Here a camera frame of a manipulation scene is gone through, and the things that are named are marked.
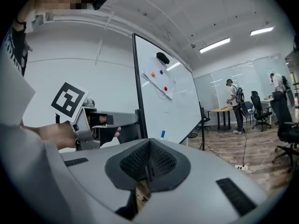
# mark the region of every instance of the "sneaker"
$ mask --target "sneaker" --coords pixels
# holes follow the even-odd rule
[[[237,131],[237,130],[234,130],[233,133],[235,133],[235,134],[242,134],[242,132]]]

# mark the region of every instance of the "desk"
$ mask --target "desk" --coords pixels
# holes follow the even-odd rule
[[[273,98],[261,100],[261,104],[265,104],[267,108],[271,107],[270,101],[272,101]],[[271,125],[272,122],[272,115],[270,115],[269,124]]]
[[[216,112],[217,113],[217,121],[218,121],[218,129],[220,129],[220,117],[219,113],[223,113],[223,127],[221,130],[230,130],[230,111],[233,110],[233,108],[225,108],[225,109],[214,109],[211,110],[211,112]],[[228,112],[228,128],[226,128],[226,123],[225,123],[225,112]]]

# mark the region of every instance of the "cable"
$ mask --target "cable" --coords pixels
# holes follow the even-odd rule
[[[268,155],[264,158],[263,162],[265,162],[265,160],[269,157],[269,155],[270,155],[273,151],[274,151],[274,150],[272,150],[272,151],[270,151],[270,153],[268,153]],[[248,171],[248,170],[247,170],[247,173],[253,173],[253,172],[257,171],[257,169],[258,169],[260,166],[263,165],[263,162],[262,162],[256,169],[254,169],[253,171]]]
[[[194,135],[196,138],[198,138],[199,139],[199,141],[202,143],[202,141],[200,140],[200,138],[197,136],[197,135],[195,135],[195,134],[193,134],[193,133],[190,133],[191,135]],[[213,146],[210,146],[210,145],[208,145],[208,144],[205,144],[209,149],[210,149],[210,147],[212,147],[212,148],[216,148],[216,149],[219,149],[220,150],[220,152],[221,152],[221,154],[222,154],[222,150],[220,149],[220,148],[217,148],[217,147],[213,147]],[[210,151],[212,151],[214,154],[216,154],[218,157],[220,157],[221,158],[221,154],[220,155],[218,155],[216,152],[214,152],[213,150],[211,150],[210,149]]]
[[[158,97],[160,98],[160,99],[163,99],[163,98],[161,98],[160,96],[159,96],[159,94],[158,94],[158,92],[157,92],[157,88],[155,87],[155,89],[156,89],[156,93],[157,93],[157,95],[158,95]]]
[[[244,153],[243,153],[243,167],[245,166],[244,164],[244,156],[245,156],[245,150],[246,150],[246,143],[247,143],[247,134],[245,133],[245,129],[243,128],[243,132],[245,134],[245,147],[244,147]]]

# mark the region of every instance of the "paper on whiteboard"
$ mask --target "paper on whiteboard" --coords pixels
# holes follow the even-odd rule
[[[169,99],[173,98],[175,81],[168,76],[166,68],[157,59],[154,58],[152,62],[144,66],[142,76],[157,87]]]

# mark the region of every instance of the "black office chair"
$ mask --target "black office chair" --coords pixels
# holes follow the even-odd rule
[[[204,107],[201,107],[200,109],[201,109],[201,121],[199,122],[199,125],[197,126],[198,131],[201,129],[201,122],[204,123],[204,129],[206,129],[206,130],[208,130],[208,128],[211,129],[211,126],[206,125],[206,122],[208,122],[208,121],[211,120],[211,119],[210,119],[210,115],[209,115],[209,112],[210,112],[210,111],[207,111],[207,115],[208,115],[208,118],[207,118],[206,115],[205,115]]]
[[[254,115],[254,111],[252,110],[253,104],[250,101],[246,101],[245,105],[248,110],[248,115],[249,115],[250,125],[251,125],[251,115],[252,115],[252,122],[253,122],[253,115]]]
[[[279,148],[284,150],[284,152],[280,155],[277,155],[272,160],[272,163],[275,163],[277,158],[288,155],[291,161],[291,168],[288,169],[288,172],[290,173],[293,167],[293,155],[299,156],[299,152],[293,149],[293,147],[297,148],[297,145],[299,144],[299,123],[292,122],[292,117],[287,106],[287,101],[283,97],[282,92],[275,92],[275,95],[273,97],[274,99],[270,101],[270,104],[278,119],[278,137],[281,141],[289,143],[291,145],[290,147],[278,145],[275,148],[275,152],[277,152]]]
[[[263,108],[262,108],[260,97],[258,95],[253,94],[253,92],[254,91],[252,91],[252,95],[250,98],[251,98],[251,101],[252,101],[254,109],[255,109],[254,110],[254,118],[256,119],[256,124],[253,125],[252,128],[254,129],[255,126],[262,125],[262,131],[263,131],[264,125],[267,125],[267,126],[269,126],[269,128],[271,128],[271,125],[265,121],[267,117],[272,115],[272,112],[269,112],[269,109],[271,107],[266,108],[268,111],[264,112]]]

